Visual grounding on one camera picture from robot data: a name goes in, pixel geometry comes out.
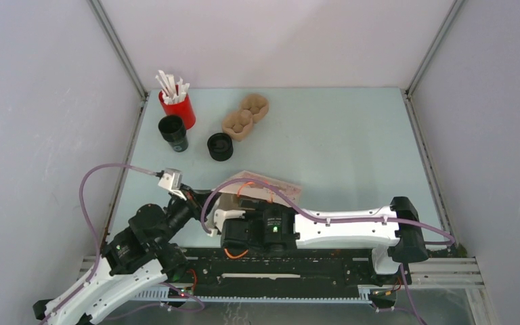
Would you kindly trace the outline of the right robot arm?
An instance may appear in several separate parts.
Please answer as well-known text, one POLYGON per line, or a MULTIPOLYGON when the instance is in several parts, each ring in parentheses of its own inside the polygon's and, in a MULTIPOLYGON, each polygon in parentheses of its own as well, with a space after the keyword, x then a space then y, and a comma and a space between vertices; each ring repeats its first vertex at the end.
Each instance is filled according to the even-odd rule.
POLYGON ((386 282, 399 265, 429 257, 418 212, 410 199, 396 196, 387 206, 366 211, 321 212, 312 221, 291 207, 254 202, 250 208, 215 209, 213 225, 221 246, 237 253, 248 251, 280 257, 309 248, 369 249, 366 272, 376 283, 386 282))

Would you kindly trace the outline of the beige paper bag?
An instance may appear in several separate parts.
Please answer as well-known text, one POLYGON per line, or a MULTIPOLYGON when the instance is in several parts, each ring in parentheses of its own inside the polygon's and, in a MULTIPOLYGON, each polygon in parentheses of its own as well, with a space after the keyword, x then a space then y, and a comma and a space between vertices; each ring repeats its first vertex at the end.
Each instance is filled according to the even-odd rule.
POLYGON ((302 186, 249 171, 241 171, 229 178, 230 181, 233 179, 239 181, 229 184, 217 193, 212 210, 245 210, 257 208, 261 204, 270 204, 263 217, 265 243, 269 250, 222 248, 226 257, 232 260, 241 259, 248 254, 281 257, 287 251, 297 250, 297 241, 301 238, 300 233, 295 230, 297 212, 283 198, 262 184, 270 185, 294 203, 299 202, 302 186))

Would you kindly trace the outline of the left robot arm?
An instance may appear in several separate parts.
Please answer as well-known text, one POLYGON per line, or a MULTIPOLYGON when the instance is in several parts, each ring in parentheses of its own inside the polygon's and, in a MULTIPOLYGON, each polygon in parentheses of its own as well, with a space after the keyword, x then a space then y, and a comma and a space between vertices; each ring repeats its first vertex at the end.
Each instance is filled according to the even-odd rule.
POLYGON ((171 239, 189 220, 200 217, 211 191, 187 186, 182 191, 186 198, 171 195, 165 208, 138 208, 128 227, 105 244, 97 266, 60 297, 33 305, 36 319, 47 324, 99 324, 141 291, 184 279, 188 260, 171 239))

